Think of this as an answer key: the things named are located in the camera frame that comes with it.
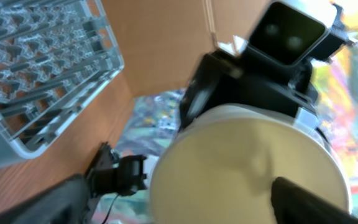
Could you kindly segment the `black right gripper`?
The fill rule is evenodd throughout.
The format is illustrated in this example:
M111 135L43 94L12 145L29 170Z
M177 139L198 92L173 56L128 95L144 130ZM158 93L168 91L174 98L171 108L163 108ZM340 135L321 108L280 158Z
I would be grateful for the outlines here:
M211 108L240 104L296 117L303 108L317 115L310 62L287 68L255 53L203 55L180 103L180 129Z

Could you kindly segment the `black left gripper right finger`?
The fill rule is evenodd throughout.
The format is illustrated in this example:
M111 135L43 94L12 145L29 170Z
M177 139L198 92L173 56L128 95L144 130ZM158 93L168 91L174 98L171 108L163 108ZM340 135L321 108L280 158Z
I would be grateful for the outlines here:
M271 204L278 224L358 224L358 218L284 177L272 182Z

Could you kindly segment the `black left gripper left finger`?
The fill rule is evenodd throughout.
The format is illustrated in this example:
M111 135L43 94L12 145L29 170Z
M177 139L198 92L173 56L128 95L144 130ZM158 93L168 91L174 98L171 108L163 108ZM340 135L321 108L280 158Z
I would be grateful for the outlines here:
M0 224L78 224L90 198L85 178L76 174L0 213Z

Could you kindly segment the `white cup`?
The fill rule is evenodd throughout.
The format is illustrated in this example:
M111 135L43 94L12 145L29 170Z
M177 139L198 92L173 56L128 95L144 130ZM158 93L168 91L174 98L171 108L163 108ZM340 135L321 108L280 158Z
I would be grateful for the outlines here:
M150 209L155 223L273 223L270 191L277 177L352 209L342 165L321 143L274 112L218 106L161 155Z

